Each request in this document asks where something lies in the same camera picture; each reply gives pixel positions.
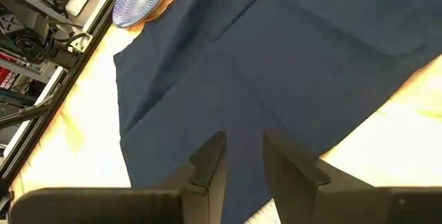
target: wooden table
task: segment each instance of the wooden table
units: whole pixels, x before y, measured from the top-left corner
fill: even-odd
[[[166,0],[153,15],[164,11]],[[111,26],[12,184],[16,198],[42,187],[130,187],[119,148],[113,55],[140,33]],[[375,186],[442,185],[442,56],[322,159]],[[249,220],[277,223],[272,204]]]

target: navy blue cloth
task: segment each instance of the navy blue cloth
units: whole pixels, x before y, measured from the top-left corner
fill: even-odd
[[[115,56],[133,187],[227,131],[223,223],[269,199],[265,129],[320,155],[441,53],[442,0],[175,0]]]

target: cable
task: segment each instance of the cable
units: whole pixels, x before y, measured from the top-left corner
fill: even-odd
[[[74,27],[78,27],[78,28],[83,28],[83,26],[79,25],[79,24],[72,24],[72,23],[66,23],[66,22],[62,22],[62,21],[49,21],[50,24],[60,24],[60,25],[65,25],[65,26],[74,26]]]
[[[26,84],[31,84],[31,83],[32,83],[32,82],[25,82],[25,83],[22,83],[22,84],[18,84],[18,85],[16,85],[16,86],[13,86],[13,87],[8,88],[8,90],[12,90],[12,89],[18,88],[18,87],[20,87],[20,86],[24,86],[24,85],[26,85]]]
[[[69,38],[69,40],[66,42],[66,46],[69,46],[73,41],[79,39],[80,37],[87,37],[88,34],[87,33],[79,33],[78,35],[75,35],[71,38]]]
[[[68,37],[68,38],[61,38],[61,39],[54,38],[54,39],[57,40],[57,41],[59,41],[59,42],[69,41],[69,37]]]

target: metal rack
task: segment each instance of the metal rack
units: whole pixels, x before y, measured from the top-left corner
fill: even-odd
[[[51,99],[42,106],[45,109],[38,112],[38,114],[35,114],[35,112],[23,113],[25,118],[29,117],[29,119],[32,119],[21,134],[15,146],[11,149],[3,164],[0,166],[0,192],[2,196],[2,201],[0,201],[0,215],[2,218],[5,218],[7,214],[9,202],[11,200],[9,192],[11,183],[50,124],[50,121],[66,98],[68,92],[73,87],[79,74],[94,53],[107,29],[112,24],[111,13],[114,3],[115,0],[106,0],[105,4],[98,12],[87,31],[88,34],[93,36],[92,41],[80,55],[77,63],[72,69],[61,72],[61,76],[57,78],[56,82],[50,89],[49,95],[52,96]]]
[[[32,8],[36,12],[40,12],[42,15],[50,17],[51,19],[73,24],[72,21],[66,17],[66,10],[63,10],[69,0],[19,0],[19,2],[24,6]],[[13,57],[20,56],[16,53],[11,53],[11,50],[1,49],[1,52]],[[0,66],[43,83],[47,83],[50,79],[50,75],[47,74],[45,69],[36,70],[24,66],[23,64],[18,64],[5,59],[0,59]]]

